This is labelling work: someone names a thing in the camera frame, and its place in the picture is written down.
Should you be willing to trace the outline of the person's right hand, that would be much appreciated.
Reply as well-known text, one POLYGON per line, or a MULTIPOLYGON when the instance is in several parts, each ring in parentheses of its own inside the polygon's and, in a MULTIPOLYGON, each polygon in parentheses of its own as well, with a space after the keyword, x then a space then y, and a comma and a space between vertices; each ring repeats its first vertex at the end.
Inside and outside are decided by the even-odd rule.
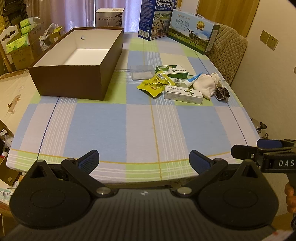
POLYGON ((289 213, 296 212, 296 196, 295 189, 288 182, 285 186, 287 210, 289 213))

